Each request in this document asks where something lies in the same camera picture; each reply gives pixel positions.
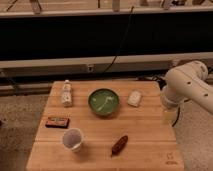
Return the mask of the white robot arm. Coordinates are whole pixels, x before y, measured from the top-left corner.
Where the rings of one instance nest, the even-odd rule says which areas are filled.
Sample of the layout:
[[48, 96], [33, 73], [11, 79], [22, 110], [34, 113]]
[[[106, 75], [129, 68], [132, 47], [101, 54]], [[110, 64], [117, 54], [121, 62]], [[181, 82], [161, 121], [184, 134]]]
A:
[[166, 73], [160, 96], [165, 123], [177, 123], [184, 99], [194, 101], [213, 115], [213, 86], [205, 82], [207, 77], [208, 68], [200, 61], [173, 67]]

